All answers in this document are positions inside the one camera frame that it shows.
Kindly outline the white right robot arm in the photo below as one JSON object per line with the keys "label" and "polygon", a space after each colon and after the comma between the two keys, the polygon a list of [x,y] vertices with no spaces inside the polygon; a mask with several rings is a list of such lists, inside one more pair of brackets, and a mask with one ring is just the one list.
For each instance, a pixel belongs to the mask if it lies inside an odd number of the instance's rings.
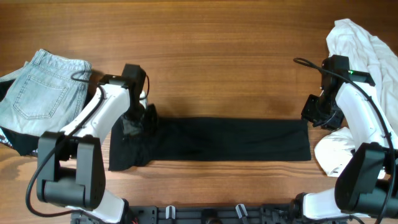
{"label": "white right robot arm", "polygon": [[370,74],[322,70],[323,90],[311,95],[302,117],[314,126],[335,129],[345,117],[355,152],[335,187],[305,194],[302,216],[323,221],[364,215],[381,221],[397,218],[397,136],[376,98]]}

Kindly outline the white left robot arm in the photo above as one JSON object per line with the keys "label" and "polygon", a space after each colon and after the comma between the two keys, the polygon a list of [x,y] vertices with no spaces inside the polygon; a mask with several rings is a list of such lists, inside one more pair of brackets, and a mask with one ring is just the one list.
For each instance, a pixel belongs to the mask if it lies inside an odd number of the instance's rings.
{"label": "white left robot arm", "polygon": [[147,94],[142,91],[147,83],[145,73],[105,75],[97,84],[95,97],[70,124],[57,133],[41,135],[37,170],[25,196],[33,214],[40,215],[30,202],[35,185],[41,202],[66,207],[66,214],[99,223],[137,223],[128,202],[106,190],[101,145],[118,119],[124,137],[154,131],[155,107],[147,104]]}

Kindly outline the dark green polo shirt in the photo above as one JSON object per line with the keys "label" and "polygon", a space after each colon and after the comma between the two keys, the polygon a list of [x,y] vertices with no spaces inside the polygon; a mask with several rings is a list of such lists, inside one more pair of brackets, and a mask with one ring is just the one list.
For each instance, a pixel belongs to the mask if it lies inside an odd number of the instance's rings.
{"label": "dark green polo shirt", "polygon": [[151,161],[309,161],[307,122],[288,119],[168,118],[149,105],[111,130],[109,170]]}

